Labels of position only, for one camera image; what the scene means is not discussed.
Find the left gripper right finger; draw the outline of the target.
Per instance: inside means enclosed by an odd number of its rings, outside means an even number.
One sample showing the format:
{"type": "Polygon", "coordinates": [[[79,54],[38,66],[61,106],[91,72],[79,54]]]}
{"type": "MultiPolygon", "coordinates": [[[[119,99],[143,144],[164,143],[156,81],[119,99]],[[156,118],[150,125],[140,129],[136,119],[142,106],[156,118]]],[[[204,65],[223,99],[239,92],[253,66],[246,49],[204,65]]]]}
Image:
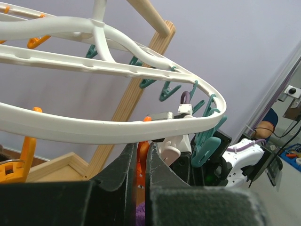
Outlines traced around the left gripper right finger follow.
{"type": "Polygon", "coordinates": [[[258,196],[247,190],[190,186],[161,159],[151,143],[147,155],[145,224],[147,226],[268,226],[258,196]]]}

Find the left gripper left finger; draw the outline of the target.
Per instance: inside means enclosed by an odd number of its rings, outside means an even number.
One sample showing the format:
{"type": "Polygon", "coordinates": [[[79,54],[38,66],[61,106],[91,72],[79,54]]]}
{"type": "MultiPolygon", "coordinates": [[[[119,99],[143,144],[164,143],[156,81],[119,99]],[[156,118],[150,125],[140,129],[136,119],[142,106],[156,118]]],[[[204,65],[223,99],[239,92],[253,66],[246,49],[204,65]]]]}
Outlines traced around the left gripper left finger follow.
{"type": "Polygon", "coordinates": [[[4,184],[3,226],[133,226],[136,144],[88,181],[4,184]]]}

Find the white round clip hanger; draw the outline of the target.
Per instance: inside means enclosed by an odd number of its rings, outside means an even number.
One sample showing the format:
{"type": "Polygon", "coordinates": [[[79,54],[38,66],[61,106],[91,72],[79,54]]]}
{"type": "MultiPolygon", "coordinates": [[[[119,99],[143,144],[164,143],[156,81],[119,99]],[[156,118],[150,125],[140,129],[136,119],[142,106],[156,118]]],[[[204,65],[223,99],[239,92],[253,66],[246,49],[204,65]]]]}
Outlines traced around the white round clip hanger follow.
{"type": "MultiPolygon", "coordinates": [[[[94,2],[91,18],[54,16],[21,6],[1,3],[0,39],[25,40],[43,35],[96,45],[100,59],[69,56],[28,48],[1,45],[4,64],[125,76],[195,84],[213,98],[215,110],[205,117],[171,121],[184,134],[209,130],[224,115],[223,96],[209,83],[185,68],[105,24],[106,1],[94,2]]],[[[171,125],[164,121],[94,121],[62,117],[2,103],[2,131],[38,139],[77,144],[126,144],[162,138],[171,125]]]]}

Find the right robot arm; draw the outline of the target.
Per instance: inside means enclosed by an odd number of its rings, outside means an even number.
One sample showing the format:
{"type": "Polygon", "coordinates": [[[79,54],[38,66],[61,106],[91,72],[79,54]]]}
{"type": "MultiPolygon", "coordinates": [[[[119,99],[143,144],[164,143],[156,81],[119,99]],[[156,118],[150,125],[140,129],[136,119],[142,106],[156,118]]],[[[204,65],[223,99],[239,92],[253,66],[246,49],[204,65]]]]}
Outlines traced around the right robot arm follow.
{"type": "Polygon", "coordinates": [[[201,167],[190,168],[191,186],[239,187],[256,181],[264,172],[273,186],[280,183],[283,163],[266,147],[265,139],[243,135],[238,143],[230,145],[231,137],[222,131],[217,130],[213,136],[221,144],[201,167]]]}

